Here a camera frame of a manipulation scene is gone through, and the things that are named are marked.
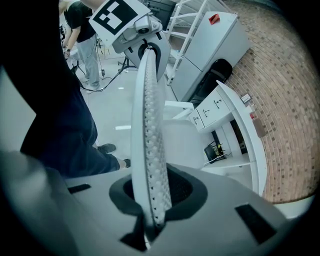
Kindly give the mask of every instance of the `drawer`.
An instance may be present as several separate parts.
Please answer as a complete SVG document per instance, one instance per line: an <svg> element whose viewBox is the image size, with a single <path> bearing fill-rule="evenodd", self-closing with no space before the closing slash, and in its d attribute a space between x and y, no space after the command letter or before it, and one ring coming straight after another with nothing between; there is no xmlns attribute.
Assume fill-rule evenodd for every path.
<svg viewBox="0 0 320 256"><path fill-rule="evenodd" d="M196 109L189 115L189 119L195 125L198 131L204 128L204 124L202 123L199 113Z"/></svg>
<svg viewBox="0 0 320 256"><path fill-rule="evenodd" d="M227 104L217 91L213 91L196 109L204 127L230 113Z"/></svg>

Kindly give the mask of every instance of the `black chair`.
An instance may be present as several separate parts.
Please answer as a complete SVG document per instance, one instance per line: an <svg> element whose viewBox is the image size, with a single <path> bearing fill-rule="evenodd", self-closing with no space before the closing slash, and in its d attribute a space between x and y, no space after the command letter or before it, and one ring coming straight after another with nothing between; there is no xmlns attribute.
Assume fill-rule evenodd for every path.
<svg viewBox="0 0 320 256"><path fill-rule="evenodd" d="M232 66L225 59L216 60L196 88L190 102L200 104L218 86L216 81L226 82L232 70Z"/></svg>

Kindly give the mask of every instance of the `drawer handle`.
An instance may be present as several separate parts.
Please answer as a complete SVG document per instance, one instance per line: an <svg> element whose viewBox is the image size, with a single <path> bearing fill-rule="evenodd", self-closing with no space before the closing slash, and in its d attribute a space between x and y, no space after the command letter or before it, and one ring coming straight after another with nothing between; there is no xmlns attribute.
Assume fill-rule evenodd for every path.
<svg viewBox="0 0 320 256"><path fill-rule="evenodd" d="M214 102L214 104L216 105L216 107L217 107L218 109L220 109L220 107L218 107L218 105L217 105L217 103L219 103L219 101L216 102L216 101L214 100L213 102Z"/></svg>
<svg viewBox="0 0 320 256"><path fill-rule="evenodd" d="M208 109L207 111L205 111L205 110L203 109L202 111L203 111L203 113L204 113L205 117L207 118L206 113L207 113L207 112L209 112L210 110Z"/></svg>
<svg viewBox="0 0 320 256"><path fill-rule="evenodd" d="M194 121L195 125L198 125L197 122L196 122L197 119L199 119L199 117L194 117L193 118L193 121Z"/></svg>

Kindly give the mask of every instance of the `gray pants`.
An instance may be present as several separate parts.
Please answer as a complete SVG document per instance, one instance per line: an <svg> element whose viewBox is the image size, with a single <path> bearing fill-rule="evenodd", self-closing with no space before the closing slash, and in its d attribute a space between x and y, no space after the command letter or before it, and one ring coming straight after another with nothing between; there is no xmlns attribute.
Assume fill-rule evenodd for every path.
<svg viewBox="0 0 320 256"><path fill-rule="evenodd" d="M79 56L83 60L85 66L85 78L89 79L89 83L92 87L100 86L96 40L97 36L94 35L83 42L77 43Z"/></svg>

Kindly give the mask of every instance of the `black t-shirt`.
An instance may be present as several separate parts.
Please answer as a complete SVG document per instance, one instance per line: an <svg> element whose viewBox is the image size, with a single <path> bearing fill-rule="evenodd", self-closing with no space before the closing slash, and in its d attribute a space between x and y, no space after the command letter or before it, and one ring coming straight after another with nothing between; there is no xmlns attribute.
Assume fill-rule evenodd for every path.
<svg viewBox="0 0 320 256"><path fill-rule="evenodd" d="M65 20L71 29L81 27L76 40L78 43L91 38L96 33L89 23L91 16L92 10L80 1L72 3L69 9L64 12Z"/></svg>

